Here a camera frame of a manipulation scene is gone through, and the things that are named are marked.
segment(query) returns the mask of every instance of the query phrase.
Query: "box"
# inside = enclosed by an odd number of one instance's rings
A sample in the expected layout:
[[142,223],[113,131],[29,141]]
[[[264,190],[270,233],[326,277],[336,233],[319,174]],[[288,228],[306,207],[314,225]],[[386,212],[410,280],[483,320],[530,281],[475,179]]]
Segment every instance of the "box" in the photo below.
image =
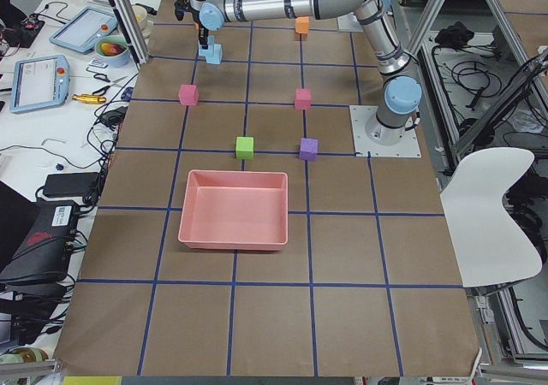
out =
[[280,251],[288,242],[285,173],[188,173],[179,241],[190,248]]

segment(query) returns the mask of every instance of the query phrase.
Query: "tablet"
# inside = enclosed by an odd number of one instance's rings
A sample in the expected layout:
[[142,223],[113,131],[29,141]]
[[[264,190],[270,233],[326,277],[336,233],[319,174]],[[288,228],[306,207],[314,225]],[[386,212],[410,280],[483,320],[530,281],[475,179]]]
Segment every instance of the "tablet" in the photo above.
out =
[[15,64],[9,110],[22,113],[57,107],[69,94],[69,62],[65,56],[48,56]]
[[50,41],[79,53],[87,53],[93,50],[99,39],[111,34],[117,26],[118,20],[112,13],[86,7],[53,33]]

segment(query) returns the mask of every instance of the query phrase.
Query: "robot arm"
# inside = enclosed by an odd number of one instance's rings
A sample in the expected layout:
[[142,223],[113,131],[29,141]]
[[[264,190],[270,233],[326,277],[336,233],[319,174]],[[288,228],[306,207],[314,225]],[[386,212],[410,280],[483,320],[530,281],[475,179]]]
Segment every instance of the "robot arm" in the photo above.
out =
[[384,101],[366,125],[374,141],[393,145],[402,137],[409,116],[422,97],[419,84],[406,75],[410,56],[403,50],[383,4],[378,0],[190,0],[197,21],[206,30],[219,30],[225,22],[312,16],[317,20],[354,12],[384,78]]

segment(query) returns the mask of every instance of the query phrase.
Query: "orange cube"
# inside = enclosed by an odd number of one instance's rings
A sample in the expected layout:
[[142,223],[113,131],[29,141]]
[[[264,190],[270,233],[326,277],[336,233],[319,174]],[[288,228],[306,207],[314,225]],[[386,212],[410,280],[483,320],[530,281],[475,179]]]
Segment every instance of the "orange cube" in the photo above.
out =
[[295,32],[299,34],[308,34],[310,19],[308,17],[297,17],[295,19]]

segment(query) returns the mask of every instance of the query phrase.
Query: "yellow tool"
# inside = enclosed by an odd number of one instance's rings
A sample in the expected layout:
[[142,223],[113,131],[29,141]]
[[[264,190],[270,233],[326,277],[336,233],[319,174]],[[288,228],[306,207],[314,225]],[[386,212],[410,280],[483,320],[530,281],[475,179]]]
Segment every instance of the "yellow tool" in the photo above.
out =
[[106,103],[106,97],[103,96],[97,96],[95,94],[75,94],[72,96],[73,100],[80,101],[81,103],[85,104],[102,104]]

